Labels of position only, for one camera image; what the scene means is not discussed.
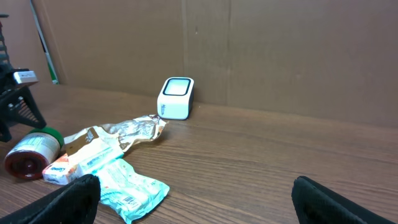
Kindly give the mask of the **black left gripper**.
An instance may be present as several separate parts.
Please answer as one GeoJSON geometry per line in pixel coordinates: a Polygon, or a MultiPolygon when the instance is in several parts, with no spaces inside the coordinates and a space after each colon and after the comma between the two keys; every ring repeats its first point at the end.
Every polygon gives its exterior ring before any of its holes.
{"type": "Polygon", "coordinates": [[[29,72],[28,68],[12,68],[1,64],[1,142],[12,139],[9,124],[19,123],[42,129],[47,123],[27,86],[20,86],[14,78],[16,72],[29,72]]]}

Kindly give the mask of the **green lid jar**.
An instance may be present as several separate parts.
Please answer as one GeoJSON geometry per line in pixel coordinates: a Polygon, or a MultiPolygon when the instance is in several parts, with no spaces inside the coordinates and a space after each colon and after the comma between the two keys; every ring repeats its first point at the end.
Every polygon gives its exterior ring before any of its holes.
{"type": "Polygon", "coordinates": [[[60,154],[63,136],[50,127],[33,129],[5,156],[5,170],[19,179],[35,180],[60,154]]]}

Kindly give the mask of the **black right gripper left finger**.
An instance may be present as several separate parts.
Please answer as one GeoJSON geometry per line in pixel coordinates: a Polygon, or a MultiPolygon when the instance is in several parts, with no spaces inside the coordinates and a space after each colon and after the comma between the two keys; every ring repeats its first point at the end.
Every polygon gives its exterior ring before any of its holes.
{"type": "Polygon", "coordinates": [[[86,174],[2,217],[1,224],[92,224],[100,195],[99,178],[86,174]]]}

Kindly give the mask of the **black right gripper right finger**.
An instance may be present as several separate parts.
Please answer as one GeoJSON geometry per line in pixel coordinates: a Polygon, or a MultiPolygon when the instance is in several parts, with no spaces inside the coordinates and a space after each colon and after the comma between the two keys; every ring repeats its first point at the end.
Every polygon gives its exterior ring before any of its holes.
{"type": "Polygon", "coordinates": [[[294,180],[291,196],[300,224],[393,224],[306,176],[294,180]]]}

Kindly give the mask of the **teal packet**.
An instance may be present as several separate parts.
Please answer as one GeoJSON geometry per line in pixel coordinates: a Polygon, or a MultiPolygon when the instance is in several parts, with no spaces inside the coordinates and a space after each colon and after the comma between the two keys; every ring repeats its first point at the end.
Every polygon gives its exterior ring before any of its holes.
{"type": "Polygon", "coordinates": [[[170,190],[165,183],[136,173],[123,159],[113,160],[93,174],[100,181],[100,202],[112,208],[125,223],[147,215],[170,190]]]}

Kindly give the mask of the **clear dried mushroom bag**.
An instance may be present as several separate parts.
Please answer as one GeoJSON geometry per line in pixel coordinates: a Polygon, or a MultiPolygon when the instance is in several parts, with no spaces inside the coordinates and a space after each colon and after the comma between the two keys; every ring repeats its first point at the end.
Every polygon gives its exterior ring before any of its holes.
{"type": "Polygon", "coordinates": [[[116,138],[115,145],[127,152],[136,144],[156,140],[167,124],[160,116],[150,114],[117,124],[102,124],[101,127],[116,138]]]}

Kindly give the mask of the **orange tissue pack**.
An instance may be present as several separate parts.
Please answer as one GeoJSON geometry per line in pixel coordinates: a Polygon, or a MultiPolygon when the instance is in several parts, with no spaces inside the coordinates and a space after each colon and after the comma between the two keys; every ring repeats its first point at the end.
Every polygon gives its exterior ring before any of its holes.
{"type": "Polygon", "coordinates": [[[81,159],[77,158],[75,154],[60,156],[42,171],[44,181],[57,185],[69,184],[79,178],[76,170],[80,161],[81,159]]]}

